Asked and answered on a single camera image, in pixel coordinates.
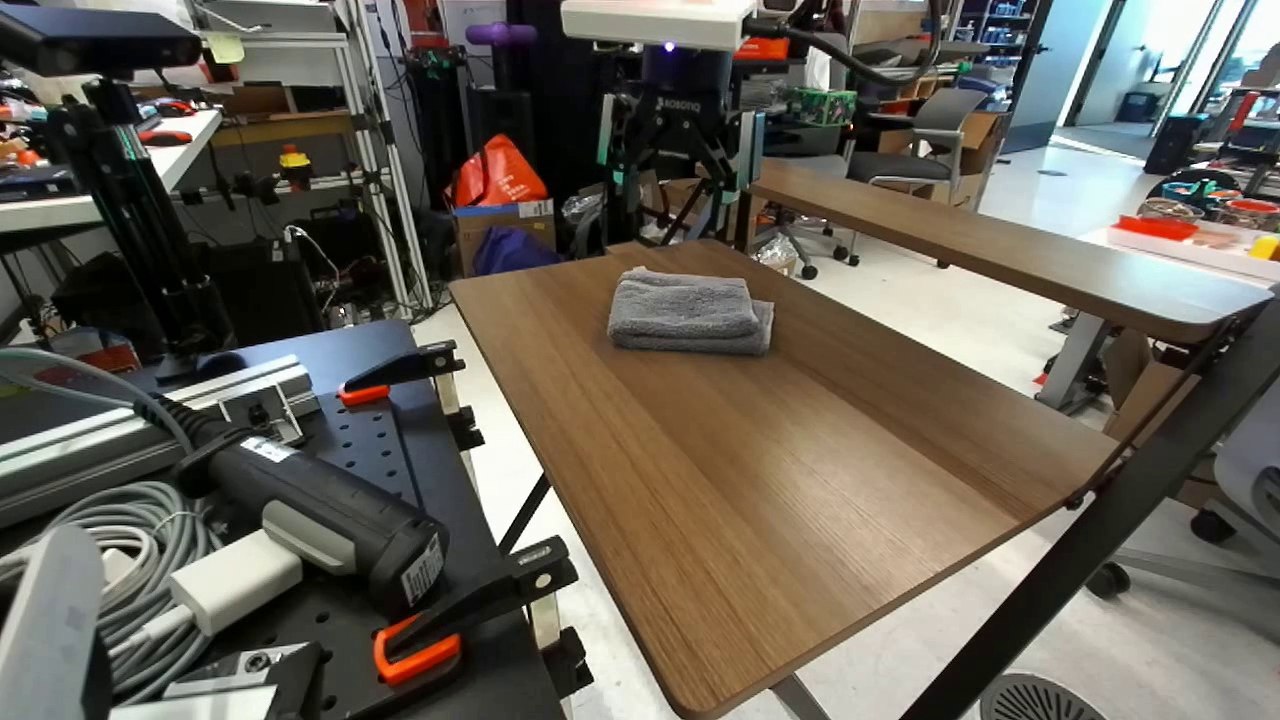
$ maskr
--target orange handle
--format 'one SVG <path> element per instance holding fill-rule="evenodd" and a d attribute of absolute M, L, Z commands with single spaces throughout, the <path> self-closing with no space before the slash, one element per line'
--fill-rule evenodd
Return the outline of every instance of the orange handle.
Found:
<path fill-rule="evenodd" d="M 411 658 L 406 658 L 406 661 L 393 661 L 393 658 L 389 658 L 389 644 L 393 644 L 411 622 L 416 622 L 416 618 L 407 618 L 407 622 L 401 622 L 401 626 L 393 626 L 393 629 L 379 629 L 379 633 L 373 638 L 373 670 L 375 670 L 375 680 L 379 680 L 379 683 L 406 687 L 406 683 L 411 683 L 411 680 L 421 680 L 421 677 L 428 677 L 428 673 L 442 673 L 442 670 L 448 670 L 448 663 L 456 663 L 456 661 L 463 658 L 463 638 L 451 633 L 451 638 L 445 638 L 445 641 L 438 641 L 438 644 L 428 644 L 428 647 L 421 647 L 421 654 L 411 654 Z"/>
<path fill-rule="evenodd" d="M 345 407 L 386 403 L 389 395 L 393 395 L 393 383 L 367 383 L 367 388 L 338 393 L 338 400 Z"/>

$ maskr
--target floor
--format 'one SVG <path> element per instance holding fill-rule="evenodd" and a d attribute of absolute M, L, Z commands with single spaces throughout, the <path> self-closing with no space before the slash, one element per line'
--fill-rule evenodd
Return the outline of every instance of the floor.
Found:
<path fill-rule="evenodd" d="M 1055 142 L 1105 149 L 1131 162 L 1147 162 L 1155 144 L 1151 125 L 1080 125 L 1080 127 L 1055 127 Z"/>
<path fill-rule="evenodd" d="M 1137 162 L 1073 149 L 1019 152 L 995 170 L 985 213 L 1055 234 L 1090 234 L 1109 225 L 1121 207 L 1131 207 L 1145 187 L 1147 179 L 1141 175 Z M 1047 325 L 1061 319 L 1055 303 L 974 274 L 939 274 L 933 261 L 877 240 L 858 240 L 858 249 L 865 258 L 861 270 L 822 258 L 822 281 L 812 281 L 812 290 L 987 371 L 1007 388 L 1031 393 L 1031 377 L 1061 350 L 1061 338 L 1047 332 Z M 470 362 L 470 371 L 461 371 L 461 395 L 477 407 L 488 440 L 473 454 L 477 488 L 493 528 L 506 534 L 526 491 L 540 476 L 540 464 L 526 445 L 498 382 L 477 357 L 461 317 L 445 309 L 421 325 L 416 338 L 461 339 L 461 357 Z M 1169 506 L 1141 528 L 1131 545 L 1155 549 L 1160 557 L 1224 564 L 1224 549 L 1207 549 L 1184 534 L 1190 518 L 1190 510 Z M 901 716 L 1068 521 L 1068 513 L 1047 518 L 1039 528 L 987 553 L 970 571 L 943 581 L 835 654 L 812 661 L 802 670 L 802 680 L 835 720 Z M 627 626 L 608 601 L 591 557 L 578 539 L 558 499 L 547 499 L 529 528 L 529 539 L 540 535 L 565 535 L 582 567 L 582 585 L 562 591 L 562 622 L 585 638 L 595 683 L 569 701 L 571 716 L 673 716 Z M 1121 606 L 1080 591 L 1015 661 L 1013 673 L 1038 673 L 1068 683 L 1111 720 L 1276 716 L 1280 647 L 1263 641 L 1263 633 L 1184 601 L 1205 595 L 1207 588 L 1169 591 L 1169 585 L 1147 581 L 1141 567 L 1131 567 L 1131 578 L 1137 588 Z M 1255 595 L 1235 578 L 1215 578 L 1211 588 L 1261 613 L 1276 610 L 1276 595 Z M 728 716 L 780 720 L 787 714 L 776 695 L 758 695 Z"/>

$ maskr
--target orange bag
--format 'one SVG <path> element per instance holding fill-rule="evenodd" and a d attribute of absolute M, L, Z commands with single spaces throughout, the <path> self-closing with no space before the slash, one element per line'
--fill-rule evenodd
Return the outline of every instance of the orange bag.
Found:
<path fill-rule="evenodd" d="M 493 207 L 526 199 L 547 199 L 547 183 L 537 175 L 514 138 L 488 138 L 488 144 L 451 175 L 451 207 Z"/>

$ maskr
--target gray towel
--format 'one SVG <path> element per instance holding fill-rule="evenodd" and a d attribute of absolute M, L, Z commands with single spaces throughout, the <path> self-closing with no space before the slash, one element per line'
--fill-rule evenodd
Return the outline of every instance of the gray towel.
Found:
<path fill-rule="evenodd" d="M 615 350 L 759 357 L 771 344 L 771 303 L 751 301 L 742 276 L 632 270 L 614 293 L 608 338 Z"/>

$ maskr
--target wooden tabletop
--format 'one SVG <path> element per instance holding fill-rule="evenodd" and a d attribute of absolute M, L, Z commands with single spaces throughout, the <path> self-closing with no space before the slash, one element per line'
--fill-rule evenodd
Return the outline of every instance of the wooden tabletop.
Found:
<path fill-rule="evenodd" d="M 622 353 L 623 270 L 744 276 L 767 357 Z M 682 716 L 716 716 L 1090 488 L 1111 440 L 724 244 L 461 281 Z"/>
<path fill-rule="evenodd" d="M 763 162 L 751 193 L 1171 344 L 1201 344 L 1269 301 L 1255 285 L 854 183 L 806 162 Z"/>

